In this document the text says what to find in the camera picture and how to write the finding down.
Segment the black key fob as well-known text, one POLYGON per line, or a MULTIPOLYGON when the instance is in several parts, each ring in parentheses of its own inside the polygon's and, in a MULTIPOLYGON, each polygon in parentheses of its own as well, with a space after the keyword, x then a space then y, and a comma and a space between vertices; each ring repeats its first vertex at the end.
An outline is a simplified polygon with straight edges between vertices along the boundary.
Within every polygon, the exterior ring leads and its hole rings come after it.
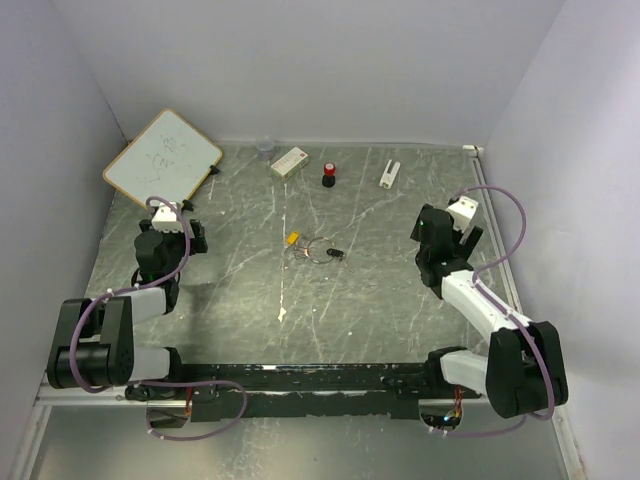
POLYGON ((342 250, 336 248, 328 248, 326 250, 327 261, 331 262, 333 260, 343 260, 345 257, 345 253, 342 250))

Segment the metal keyring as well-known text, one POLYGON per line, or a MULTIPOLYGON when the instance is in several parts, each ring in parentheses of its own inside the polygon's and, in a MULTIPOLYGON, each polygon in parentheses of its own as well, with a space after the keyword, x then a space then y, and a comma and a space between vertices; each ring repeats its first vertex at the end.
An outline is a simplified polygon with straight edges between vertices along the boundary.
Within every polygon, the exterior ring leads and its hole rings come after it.
POLYGON ((322 265, 333 261, 333 257, 327 253, 334 248, 334 243, 327 237, 315 237, 305 247, 306 257, 314 264, 322 265))

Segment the silver keys bunch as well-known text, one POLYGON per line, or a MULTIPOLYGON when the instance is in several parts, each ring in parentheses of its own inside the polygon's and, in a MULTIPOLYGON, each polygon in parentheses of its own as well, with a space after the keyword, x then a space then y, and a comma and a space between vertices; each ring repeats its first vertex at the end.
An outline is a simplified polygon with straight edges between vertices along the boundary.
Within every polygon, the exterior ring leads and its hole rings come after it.
POLYGON ((285 249, 286 254, 292 254, 295 259, 310 260, 309 248, 304 245, 292 244, 285 249))

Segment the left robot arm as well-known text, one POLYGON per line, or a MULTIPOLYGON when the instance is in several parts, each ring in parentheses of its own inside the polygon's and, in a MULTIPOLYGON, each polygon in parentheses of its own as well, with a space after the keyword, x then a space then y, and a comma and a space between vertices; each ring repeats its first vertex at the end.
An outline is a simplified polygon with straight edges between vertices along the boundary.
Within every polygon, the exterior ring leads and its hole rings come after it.
POLYGON ((134 240, 137 270, 124 293, 101 301, 90 309, 90 298, 69 299, 62 303, 46 375, 56 389, 76 388, 79 382, 70 365, 71 340, 78 322, 86 321, 76 346, 76 368, 91 388, 121 386, 148 374, 150 386, 162 398, 181 395, 187 385, 175 348, 136 348, 134 325, 168 314, 177 304, 183 258, 208 251, 205 229, 191 219, 186 231, 162 232, 150 220, 140 222, 141 233, 134 240))

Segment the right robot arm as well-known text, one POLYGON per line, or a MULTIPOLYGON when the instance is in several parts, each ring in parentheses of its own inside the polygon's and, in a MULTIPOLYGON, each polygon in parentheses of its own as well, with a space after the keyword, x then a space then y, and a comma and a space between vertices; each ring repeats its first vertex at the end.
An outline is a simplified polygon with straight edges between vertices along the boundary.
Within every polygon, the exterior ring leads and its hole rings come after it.
POLYGON ((488 343, 486 355, 463 347, 430 353, 426 390, 448 396, 457 386, 485 396, 502 418, 551 414, 569 399, 559 333, 534 322, 497 297, 468 259, 482 229, 473 225, 475 201, 462 197, 446 209, 424 205, 411 239, 423 284, 454 307, 488 343))

